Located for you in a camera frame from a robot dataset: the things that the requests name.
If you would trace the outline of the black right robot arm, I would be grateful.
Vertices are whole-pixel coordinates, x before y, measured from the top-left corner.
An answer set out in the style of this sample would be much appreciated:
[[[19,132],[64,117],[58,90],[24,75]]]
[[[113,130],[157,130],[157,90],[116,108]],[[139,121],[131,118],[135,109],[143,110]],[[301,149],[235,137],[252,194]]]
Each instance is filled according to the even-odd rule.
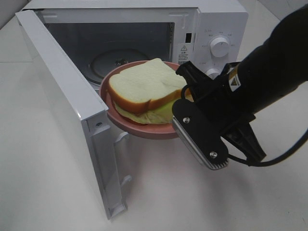
[[[240,62],[228,63],[211,79],[191,62],[176,73],[186,81],[172,106],[172,125],[195,158],[211,170],[232,159],[253,167],[275,165],[293,155],[307,134],[285,153],[266,154],[250,126],[257,112],[308,79],[308,8],[282,19],[270,37]]]

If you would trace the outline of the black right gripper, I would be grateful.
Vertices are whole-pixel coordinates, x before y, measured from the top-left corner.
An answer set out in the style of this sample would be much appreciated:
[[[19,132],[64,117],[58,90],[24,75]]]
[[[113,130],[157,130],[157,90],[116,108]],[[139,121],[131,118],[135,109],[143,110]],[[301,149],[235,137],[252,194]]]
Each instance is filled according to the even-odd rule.
[[[212,80],[191,61],[181,64],[176,74],[185,79],[194,104],[213,126],[213,130],[246,157],[240,159],[229,154],[229,158],[248,166],[261,166],[266,154],[249,124],[256,117],[240,109],[236,105],[237,101],[230,98],[228,76],[222,75]]]

